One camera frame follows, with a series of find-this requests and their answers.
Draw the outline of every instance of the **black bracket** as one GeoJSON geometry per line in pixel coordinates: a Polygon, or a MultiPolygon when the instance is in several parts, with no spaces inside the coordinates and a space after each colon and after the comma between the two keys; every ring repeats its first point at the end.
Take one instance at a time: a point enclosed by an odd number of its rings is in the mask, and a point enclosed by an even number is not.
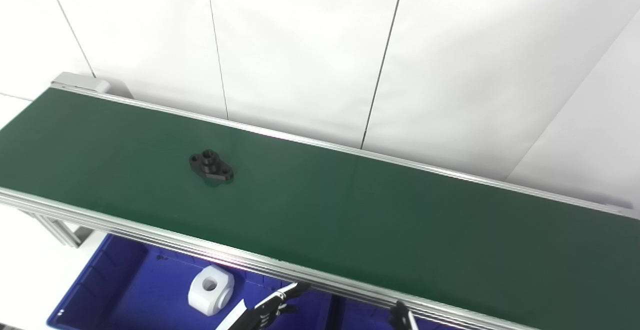
{"type": "Polygon", "coordinates": [[[234,177],[234,170],[220,159],[220,155],[208,148],[201,154],[189,156],[191,170],[204,178],[216,180],[230,180],[234,177]]]}

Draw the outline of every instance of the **white wall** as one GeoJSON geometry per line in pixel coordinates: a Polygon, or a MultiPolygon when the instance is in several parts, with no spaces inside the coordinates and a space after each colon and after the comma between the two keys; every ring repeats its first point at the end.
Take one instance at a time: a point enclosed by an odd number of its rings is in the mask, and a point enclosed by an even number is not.
{"type": "MultiPolygon", "coordinates": [[[[140,100],[358,148],[396,0],[59,4],[0,0],[0,93],[93,70],[140,100]]],[[[638,10],[400,0],[364,148],[640,207],[638,10]]]]}

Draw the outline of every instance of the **robotic hand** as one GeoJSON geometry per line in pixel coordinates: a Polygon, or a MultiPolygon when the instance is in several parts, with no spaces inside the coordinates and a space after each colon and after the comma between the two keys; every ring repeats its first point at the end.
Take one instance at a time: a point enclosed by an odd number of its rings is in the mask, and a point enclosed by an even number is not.
{"type": "Polygon", "coordinates": [[[398,300],[390,311],[389,324],[393,330],[418,330],[416,318],[404,302],[398,300]]]}
{"type": "Polygon", "coordinates": [[[253,309],[247,309],[243,299],[222,320],[215,330],[264,330],[280,314],[294,313],[295,305],[287,305],[287,300],[297,298],[308,291],[308,282],[293,282],[260,301],[253,309]]]}

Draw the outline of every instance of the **blue plastic tray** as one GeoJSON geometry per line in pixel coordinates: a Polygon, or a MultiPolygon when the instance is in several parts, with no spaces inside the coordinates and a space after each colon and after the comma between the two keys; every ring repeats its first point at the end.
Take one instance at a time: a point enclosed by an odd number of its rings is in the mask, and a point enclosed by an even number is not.
{"type": "MultiPolygon", "coordinates": [[[[336,330],[393,330],[389,325],[389,309],[350,298],[334,296],[331,328],[336,330]]],[[[420,330],[455,330],[454,327],[416,318],[420,330]]]]}
{"type": "MultiPolygon", "coordinates": [[[[61,330],[214,330],[244,299],[248,308],[289,284],[221,266],[235,278],[233,296],[218,314],[189,306],[192,280],[211,262],[107,235],[46,323],[61,330]]],[[[332,296],[311,289],[288,301],[269,330],[326,330],[332,296]]]]}

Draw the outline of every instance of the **hole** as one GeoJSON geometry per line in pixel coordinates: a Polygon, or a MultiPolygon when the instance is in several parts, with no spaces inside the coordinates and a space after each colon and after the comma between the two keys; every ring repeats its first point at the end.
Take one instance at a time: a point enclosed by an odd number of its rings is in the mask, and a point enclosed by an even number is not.
{"type": "Polygon", "coordinates": [[[210,292],[218,286],[218,283],[212,278],[208,277],[202,281],[202,289],[210,292]]]}

